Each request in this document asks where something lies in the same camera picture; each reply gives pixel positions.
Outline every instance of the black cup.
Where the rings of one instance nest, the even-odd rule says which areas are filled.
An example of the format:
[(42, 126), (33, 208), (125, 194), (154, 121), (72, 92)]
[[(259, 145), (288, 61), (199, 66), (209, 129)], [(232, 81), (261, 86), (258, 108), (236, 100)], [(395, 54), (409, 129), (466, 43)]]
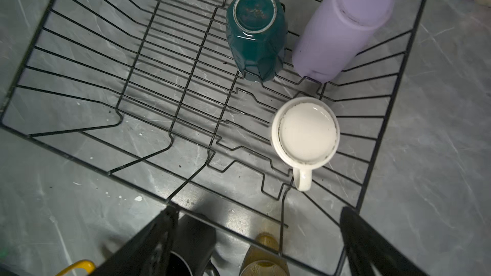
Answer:
[(216, 275), (210, 257), (217, 243), (217, 231), (188, 215), (179, 219), (170, 252), (167, 276)]

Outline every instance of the purple tumbler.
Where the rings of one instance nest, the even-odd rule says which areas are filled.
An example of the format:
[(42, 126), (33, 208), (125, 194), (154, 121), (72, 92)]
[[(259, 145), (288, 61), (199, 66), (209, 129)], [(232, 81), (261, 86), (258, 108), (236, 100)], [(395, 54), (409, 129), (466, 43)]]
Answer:
[(332, 80), (390, 18), (394, 0), (323, 0), (292, 54), (297, 73)]

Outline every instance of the yellow mug handle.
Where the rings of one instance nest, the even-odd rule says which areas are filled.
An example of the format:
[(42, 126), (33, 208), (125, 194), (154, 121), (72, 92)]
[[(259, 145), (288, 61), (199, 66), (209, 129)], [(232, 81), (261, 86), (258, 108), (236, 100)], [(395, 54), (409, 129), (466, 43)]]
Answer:
[(95, 270), (95, 264), (94, 262), (90, 260), (80, 260), (75, 262), (74, 264), (70, 265), (69, 267), (66, 267), (63, 269), (63, 271), (59, 272), (56, 274), (56, 276), (63, 276), (66, 273), (70, 272), (73, 269), (81, 268), (87, 271), (87, 273), (92, 273)]

